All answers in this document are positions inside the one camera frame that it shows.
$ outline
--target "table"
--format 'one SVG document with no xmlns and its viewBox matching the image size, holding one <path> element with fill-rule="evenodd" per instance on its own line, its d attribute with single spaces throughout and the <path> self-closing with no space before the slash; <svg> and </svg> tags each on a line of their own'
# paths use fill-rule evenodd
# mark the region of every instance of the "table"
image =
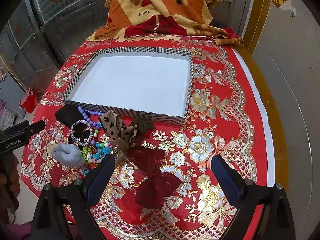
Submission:
<svg viewBox="0 0 320 240">
<path fill-rule="evenodd" d="M 93 52 L 129 46 L 192 53 L 193 85 L 186 123 L 182 127 L 155 123 L 153 132 L 140 142 L 166 151 L 161 170 L 175 174 L 181 185 L 165 200 L 162 210 L 142 208 L 134 203 L 134 195 L 144 175 L 130 163 L 122 163 L 92 214 L 107 239 L 218 239 L 236 209 L 213 176 L 211 157 L 220 154 L 244 178 L 272 186 L 274 154 L 267 113 L 244 61 L 231 47 L 217 46 L 208 39 L 163 35 L 86 41 L 57 73 L 40 102 L 33 122 L 42 119 L 46 128 L 24 149 L 21 179 L 39 196 L 48 182 L 68 185 L 83 176 L 83 169 L 64 167 L 51 156 L 53 146 L 67 142 L 69 136 L 69 129 L 55 120 L 54 113 L 63 105 L 61 95 L 68 82 Z M 102 78 L 97 86 L 107 91 L 108 79 Z M 174 99 L 174 91 L 159 98 L 164 104 Z M 130 120 L 124 117 L 126 124 Z M 108 139 L 103 131 L 99 137 Z M 260 212 L 256 210 L 246 239 L 252 237 Z"/>
</svg>

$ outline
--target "white tray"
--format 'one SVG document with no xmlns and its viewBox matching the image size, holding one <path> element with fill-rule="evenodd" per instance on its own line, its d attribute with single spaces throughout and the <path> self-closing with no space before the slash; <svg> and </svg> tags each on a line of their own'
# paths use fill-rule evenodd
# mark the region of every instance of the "white tray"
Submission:
<svg viewBox="0 0 320 240">
<path fill-rule="evenodd" d="M 85 109 L 182 125 L 192 84 L 189 51 L 125 47 L 96 51 L 62 95 Z"/>
</svg>

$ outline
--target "human hand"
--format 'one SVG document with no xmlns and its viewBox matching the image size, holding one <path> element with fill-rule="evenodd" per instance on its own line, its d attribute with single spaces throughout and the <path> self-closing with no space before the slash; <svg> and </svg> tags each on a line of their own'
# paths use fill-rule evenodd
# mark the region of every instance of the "human hand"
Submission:
<svg viewBox="0 0 320 240">
<path fill-rule="evenodd" d="M 17 197 L 20 193 L 20 183 L 19 183 L 20 176 L 17 168 L 19 161 L 15 155 L 13 156 L 13 158 L 14 158 L 14 161 L 13 161 L 14 167 L 9 175 L 9 180 L 11 182 L 10 190 Z M 7 184 L 7 177 L 4 174 L 0 173 L 0 185 L 4 186 L 5 184 Z"/>
</svg>

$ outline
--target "blue beads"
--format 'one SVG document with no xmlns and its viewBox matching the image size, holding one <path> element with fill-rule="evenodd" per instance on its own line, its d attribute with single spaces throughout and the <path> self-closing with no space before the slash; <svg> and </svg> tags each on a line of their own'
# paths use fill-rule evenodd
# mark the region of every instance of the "blue beads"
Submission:
<svg viewBox="0 0 320 240">
<path fill-rule="evenodd" d="M 99 153 L 95 153 L 95 154 L 92 154 L 91 158 L 92 158 L 92 159 L 95 159 L 95 160 L 98 160 L 98 159 L 99 159 L 99 156 L 100 156 Z"/>
<path fill-rule="evenodd" d="M 101 155 L 101 159 L 103 159 L 107 154 L 110 154 L 111 148 L 105 147 L 103 149 L 98 150 L 98 154 Z"/>
</svg>

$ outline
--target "burgundy ribbon bow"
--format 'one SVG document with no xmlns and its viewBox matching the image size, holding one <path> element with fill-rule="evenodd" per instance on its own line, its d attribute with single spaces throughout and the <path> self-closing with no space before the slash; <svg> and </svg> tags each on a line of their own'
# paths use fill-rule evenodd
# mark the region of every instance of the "burgundy ribbon bow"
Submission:
<svg viewBox="0 0 320 240">
<path fill-rule="evenodd" d="M 148 209 L 162 209 L 164 197 L 170 197 L 182 181 L 174 174 L 161 172 L 159 167 L 164 150 L 134 147 L 128 150 L 128 158 L 147 173 L 148 179 L 137 189 L 135 202 Z"/>
</svg>

